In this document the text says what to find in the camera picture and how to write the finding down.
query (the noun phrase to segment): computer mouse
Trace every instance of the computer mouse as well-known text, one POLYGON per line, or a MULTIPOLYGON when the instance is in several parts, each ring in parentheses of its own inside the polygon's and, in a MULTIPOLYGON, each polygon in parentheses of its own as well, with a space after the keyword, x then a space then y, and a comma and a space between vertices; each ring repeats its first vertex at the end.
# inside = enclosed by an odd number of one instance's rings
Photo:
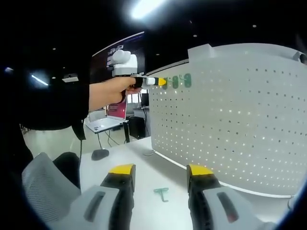
POLYGON ((97 149, 92 153, 92 161, 99 161, 109 155, 109 150, 97 149))

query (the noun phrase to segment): small green tool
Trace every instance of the small green tool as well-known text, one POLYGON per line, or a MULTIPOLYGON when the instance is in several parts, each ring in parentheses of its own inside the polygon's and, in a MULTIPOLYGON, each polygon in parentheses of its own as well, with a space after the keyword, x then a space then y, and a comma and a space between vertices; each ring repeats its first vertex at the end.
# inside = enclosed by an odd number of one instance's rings
POLYGON ((168 200, 164 200, 164 197, 163 197, 163 192, 167 192, 168 191, 168 188, 157 188, 157 189, 154 189, 154 193, 159 193, 161 195, 161 198, 162 198, 162 201, 163 202, 168 202, 168 200))

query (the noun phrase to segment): poster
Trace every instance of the poster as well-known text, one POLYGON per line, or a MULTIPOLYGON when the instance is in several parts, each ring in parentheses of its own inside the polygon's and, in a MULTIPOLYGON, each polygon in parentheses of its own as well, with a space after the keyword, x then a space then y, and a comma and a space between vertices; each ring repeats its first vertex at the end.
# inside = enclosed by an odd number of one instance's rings
POLYGON ((90 83, 98 83, 112 78, 112 71, 107 67, 115 51, 122 49, 135 54, 138 61, 138 73, 145 73, 144 32, 124 38, 107 46, 92 56, 90 83))

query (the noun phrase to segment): floor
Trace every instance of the floor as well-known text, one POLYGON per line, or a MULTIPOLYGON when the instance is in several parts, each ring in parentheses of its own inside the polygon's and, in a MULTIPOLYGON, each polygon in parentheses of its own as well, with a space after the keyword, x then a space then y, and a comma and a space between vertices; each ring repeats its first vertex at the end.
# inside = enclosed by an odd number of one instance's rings
MULTIPOLYGON (((97 134, 94 134, 86 126, 84 126, 84 132, 86 140, 83 141, 82 152, 93 152, 100 149, 97 134)), ((118 144, 124 144, 125 132, 123 127, 117 131, 110 131, 110 136, 118 144)), ((106 133, 100 133, 99 138, 102 148, 110 148, 106 133)), ((75 152, 77 155, 80 154, 80 141, 75 136, 71 127, 56 131, 30 130, 24 134, 24 139, 34 157, 41 152, 45 152, 52 160, 68 151, 75 152)), ((117 145, 111 139, 109 143, 111 146, 117 145)))

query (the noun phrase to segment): green object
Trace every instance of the green object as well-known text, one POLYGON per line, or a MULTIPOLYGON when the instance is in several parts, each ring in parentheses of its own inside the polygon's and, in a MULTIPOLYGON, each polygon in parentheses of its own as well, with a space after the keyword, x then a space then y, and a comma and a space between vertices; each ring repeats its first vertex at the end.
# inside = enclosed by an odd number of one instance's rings
POLYGON ((166 89, 167 89, 167 84, 168 84, 168 82, 167 82, 167 78, 164 78, 164 80, 166 81, 166 84, 165 84, 165 85, 163 85, 163 86, 162 86, 162 88, 163 88, 164 90, 166 90, 166 89))
POLYGON ((190 88, 191 85, 192 85, 191 74, 186 73, 186 74, 184 75, 184 86, 185 86, 186 88, 190 88))
POLYGON ((163 202, 168 202, 168 200, 164 200, 164 196, 163 196, 163 192, 167 192, 168 191, 168 188, 157 188, 157 189, 154 189, 154 193, 159 193, 161 195, 161 198, 162 198, 162 201, 163 202))
POLYGON ((178 76, 173 76, 173 88, 177 89, 179 86, 178 76))

